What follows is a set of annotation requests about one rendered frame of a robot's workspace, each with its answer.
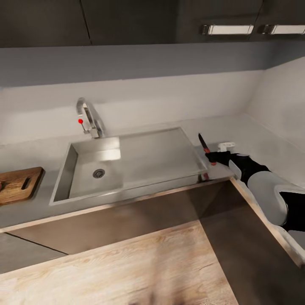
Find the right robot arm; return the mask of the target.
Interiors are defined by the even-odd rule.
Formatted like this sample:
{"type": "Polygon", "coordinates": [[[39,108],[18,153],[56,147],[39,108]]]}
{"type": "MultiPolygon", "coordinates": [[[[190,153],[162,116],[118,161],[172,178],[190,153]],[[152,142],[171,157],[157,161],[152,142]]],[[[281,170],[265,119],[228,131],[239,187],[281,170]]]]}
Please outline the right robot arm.
{"type": "Polygon", "coordinates": [[[267,220],[284,228],[305,250],[305,188],[271,172],[249,155],[231,154],[234,142],[220,143],[217,152],[205,153],[209,162],[219,162],[248,187],[267,220]]]}

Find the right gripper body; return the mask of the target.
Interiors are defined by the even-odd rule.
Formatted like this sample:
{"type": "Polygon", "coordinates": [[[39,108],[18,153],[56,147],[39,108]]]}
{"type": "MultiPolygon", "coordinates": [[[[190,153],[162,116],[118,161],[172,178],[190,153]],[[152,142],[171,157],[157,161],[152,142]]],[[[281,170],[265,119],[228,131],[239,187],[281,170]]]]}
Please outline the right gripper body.
{"type": "Polygon", "coordinates": [[[231,152],[229,150],[225,151],[225,152],[210,152],[209,153],[209,162],[219,162],[221,164],[223,164],[223,157],[225,156],[225,154],[230,154],[231,152]]]}

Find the parer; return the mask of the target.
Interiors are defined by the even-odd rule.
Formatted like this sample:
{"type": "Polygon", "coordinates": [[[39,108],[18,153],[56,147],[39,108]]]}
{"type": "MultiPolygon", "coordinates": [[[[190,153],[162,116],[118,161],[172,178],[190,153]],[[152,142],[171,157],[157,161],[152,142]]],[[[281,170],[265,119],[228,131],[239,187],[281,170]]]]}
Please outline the parer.
{"type": "MultiPolygon", "coordinates": [[[[205,153],[210,153],[211,151],[210,151],[210,150],[208,149],[208,147],[206,146],[205,141],[204,141],[203,138],[201,137],[200,133],[199,133],[199,139],[200,139],[200,142],[202,143],[202,146],[203,146],[203,149],[204,149],[205,153]]],[[[215,163],[211,162],[211,165],[212,165],[212,166],[215,166],[215,165],[216,165],[216,162],[215,162],[215,163]]]]}

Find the cutting board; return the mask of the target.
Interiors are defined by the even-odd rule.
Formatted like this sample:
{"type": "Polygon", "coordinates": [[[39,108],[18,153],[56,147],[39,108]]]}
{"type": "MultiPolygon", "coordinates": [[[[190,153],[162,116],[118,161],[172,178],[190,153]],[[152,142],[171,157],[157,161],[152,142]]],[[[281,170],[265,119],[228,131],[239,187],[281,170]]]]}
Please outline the cutting board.
{"type": "Polygon", "coordinates": [[[0,173],[0,205],[13,204],[32,198],[44,172],[42,167],[0,173]],[[25,189],[29,179],[31,182],[25,189]]]}

